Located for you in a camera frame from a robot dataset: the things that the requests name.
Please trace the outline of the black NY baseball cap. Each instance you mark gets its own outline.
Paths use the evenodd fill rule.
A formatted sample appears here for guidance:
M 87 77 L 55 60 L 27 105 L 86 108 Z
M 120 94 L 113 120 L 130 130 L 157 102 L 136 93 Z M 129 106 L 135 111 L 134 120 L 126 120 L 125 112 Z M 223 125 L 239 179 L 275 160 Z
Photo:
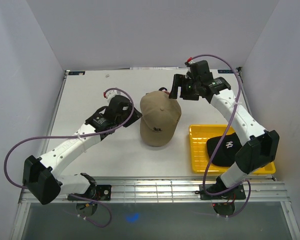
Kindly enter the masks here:
M 220 139 L 221 136 L 217 136 L 207 140 L 206 148 L 209 158 L 212 157 Z M 235 162 L 235 155 L 241 148 L 241 142 L 235 132 L 226 135 L 212 160 L 212 164 L 218 167 L 230 167 Z

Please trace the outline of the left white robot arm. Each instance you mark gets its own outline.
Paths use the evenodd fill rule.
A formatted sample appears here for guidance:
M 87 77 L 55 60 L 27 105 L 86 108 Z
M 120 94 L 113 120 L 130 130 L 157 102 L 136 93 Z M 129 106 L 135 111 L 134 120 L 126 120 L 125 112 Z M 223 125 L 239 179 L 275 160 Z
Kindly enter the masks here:
M 142 117 L 131 101 L 116 94 L 107 106 L 100 107 L 85 120 L 72 138 L 67 139 L 45 154 L 29 156 L 24 162 L 23 185 L 42 205 L 47 205 L 59 195 L 71 195 L 85 200 L 94 199 L 97 182 L 87 173 L 63 175 L 65 168 L 90 147 L 100 143 L 115 132 L 115 128 L 129 127 Z

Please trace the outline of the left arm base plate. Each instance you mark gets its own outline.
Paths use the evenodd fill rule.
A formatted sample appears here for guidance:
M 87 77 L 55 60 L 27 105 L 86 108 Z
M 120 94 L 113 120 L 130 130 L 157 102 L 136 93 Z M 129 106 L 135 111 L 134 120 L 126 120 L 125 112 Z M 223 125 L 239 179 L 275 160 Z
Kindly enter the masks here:
M 96 201 L 110 201 L 112 186 L 109 184 L 90 186 L 83 194 L 74 193 L 75 196 Z

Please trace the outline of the beige baseball cap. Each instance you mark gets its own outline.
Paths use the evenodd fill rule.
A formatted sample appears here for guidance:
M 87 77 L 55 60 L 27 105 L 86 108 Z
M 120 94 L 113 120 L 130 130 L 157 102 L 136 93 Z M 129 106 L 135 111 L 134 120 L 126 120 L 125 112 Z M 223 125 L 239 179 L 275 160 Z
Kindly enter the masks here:
M 163 147 L 173 138 L 182 115 L 176 99 L 161 90 L 152 91 L 140 100 L 140 136 L 151 147 Z

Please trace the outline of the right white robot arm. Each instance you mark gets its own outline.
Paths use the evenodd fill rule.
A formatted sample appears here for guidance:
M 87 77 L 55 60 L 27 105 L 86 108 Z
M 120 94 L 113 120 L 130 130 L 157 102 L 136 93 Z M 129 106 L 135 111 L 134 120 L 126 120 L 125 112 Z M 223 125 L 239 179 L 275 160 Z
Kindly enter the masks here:
M 276 157 L 279 134 L 260 125 L 239 103 L 240 94 L 234 93 L 223 78 L 215 78 L 206 60 L 195 62 L 189 58 L 186 74 L 175 74 L 169 98 L 197 101 L 207 100 L 227 120 L 227 128 L 233 128 L 241 144 L 234 156 L 234 163 L 220 176 L 215 184 L 204 187 L 207 196 L 227 199 L 234 188 L 256 170 L 273 162 Z

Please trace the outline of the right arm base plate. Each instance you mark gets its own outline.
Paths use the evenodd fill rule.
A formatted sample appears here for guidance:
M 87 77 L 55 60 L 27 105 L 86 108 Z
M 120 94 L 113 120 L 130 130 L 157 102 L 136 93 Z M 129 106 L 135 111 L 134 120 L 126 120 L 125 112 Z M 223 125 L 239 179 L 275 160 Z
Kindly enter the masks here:
M 239 185 L 230 191 L 218 194 L 218 195 L 209 195 L 206 192 L 204 192 L 203 185 L 199 185 L 199 190 L 196 190 L 194 192 L 196 195 L 200 196 L 201 200 L 245 200 L 246 199 L 246 193 L 244 190 L 243 185 Z

